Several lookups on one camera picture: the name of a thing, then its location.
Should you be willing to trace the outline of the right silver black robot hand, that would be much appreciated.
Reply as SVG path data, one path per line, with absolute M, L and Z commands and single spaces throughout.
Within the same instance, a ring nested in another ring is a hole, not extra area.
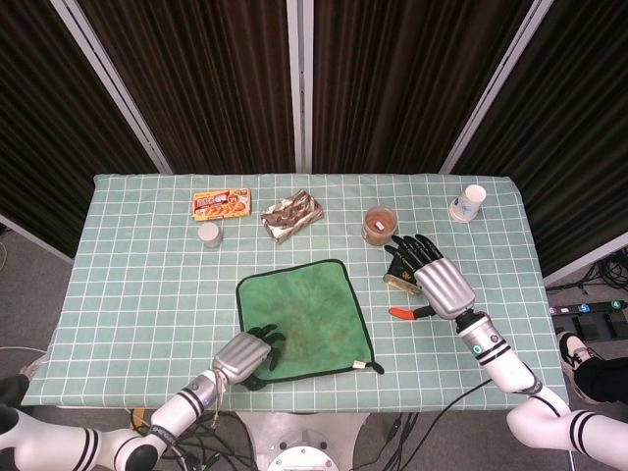
M 446 320 L 471 312 L 476 296 L 453 262 L 424 235 L 393 235 L 386 252 L 401 263 L 435 314 Z

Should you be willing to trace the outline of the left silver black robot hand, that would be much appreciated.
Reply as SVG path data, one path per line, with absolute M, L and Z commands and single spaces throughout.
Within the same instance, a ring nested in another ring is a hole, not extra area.
M 270 371 L 277 367 L 281 352 L 275 344 L 287 339 L 277 328 L 268 324 L 237 334 L 214 356 L 212 369 L 229 385 L 242 384 L 250 391 L 265 388 L 268 381 L 259 379 L 255 371 L 267 359 Z

